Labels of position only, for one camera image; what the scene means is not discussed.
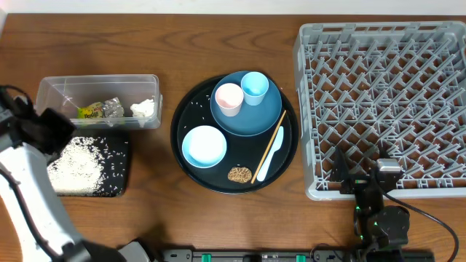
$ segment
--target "wood grain surface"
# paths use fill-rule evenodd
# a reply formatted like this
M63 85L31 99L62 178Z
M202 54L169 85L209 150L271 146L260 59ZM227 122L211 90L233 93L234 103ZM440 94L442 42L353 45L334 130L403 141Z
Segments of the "wood grain surface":
M156 74L164 97L162 126L132 134L134 159L126 194L63 197L83 235L111 247L143 236L152 247L311 250L348 246L353 201L313 202L304 194L301 150L273 184L252 194L209 191L183 174L170 147L170 124L181 98L197 83L240 70L272 76L299 114L292 46L305 23L462 20L466 17L8 15L0 39L0 82L35 97L46 76ZM450 225L464 247L466 199L408 200ZM411 213L410 249L446 261L453 239ZM20 261L20 246L0 204L0 261ZM460 250L458 261L466 261Z

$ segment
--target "white dish rack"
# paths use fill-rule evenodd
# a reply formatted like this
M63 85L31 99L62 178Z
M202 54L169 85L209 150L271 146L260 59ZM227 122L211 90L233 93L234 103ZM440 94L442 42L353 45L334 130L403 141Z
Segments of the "white dish rack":
M394 197L466 196L466 25L305 24L293 48L306 194L353 199L329 181L335 147L366 173L382 146L404 175Z

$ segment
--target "black round tray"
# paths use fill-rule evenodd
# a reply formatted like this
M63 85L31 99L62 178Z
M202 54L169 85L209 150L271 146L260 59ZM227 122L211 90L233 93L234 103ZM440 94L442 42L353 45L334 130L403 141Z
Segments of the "black round tray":
M233 167L247 167L254 174L278 121L266 132L252 137L233 135L221 128L212 116L209 99L217 83L225 76L213 77L198 84L181 100L173 115L171 125L172 150L181 169L201 186L229 194L256 191L275 181L290 165L298 147L298 122L293 106L280 92L282 113L286 109L286 116L281 124L284 129L283 144L280 150L275 152L265 180L262 182L256 180L254 184L230 181L227 175ZM181 153L181 144L186 134L201 125L209 125L220 130L225 135L227 144L226 155L221 162L205 169L193 167Z

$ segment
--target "white knife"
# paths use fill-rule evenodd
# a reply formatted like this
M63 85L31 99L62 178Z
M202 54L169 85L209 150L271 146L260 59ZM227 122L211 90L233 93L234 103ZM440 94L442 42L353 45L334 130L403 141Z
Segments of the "white knife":
M283 127L280 127L278 129L277 136L275 137L274 143L272 144L272 148L269 151L269 154L267 155L267 158L265 159L264 163L262 164L261 169L259 170L259 173L257 175L257 181L264 181L267 172L269 171L270 167L270 162L272 160L272 157L274 156L274 153L282 147L283 143Z

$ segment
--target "light blue cup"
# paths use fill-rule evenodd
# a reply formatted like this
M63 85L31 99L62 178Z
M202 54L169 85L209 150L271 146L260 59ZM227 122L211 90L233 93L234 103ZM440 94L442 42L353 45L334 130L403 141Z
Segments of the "light blue cup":
M213 167L225 157L226 139L215 127L199 126L186 134L181 151L184 159L194 167Z
M241 79L241 89L245 94L245 102L250 106L257 106L269 90L269 80L262 73L250 72Z

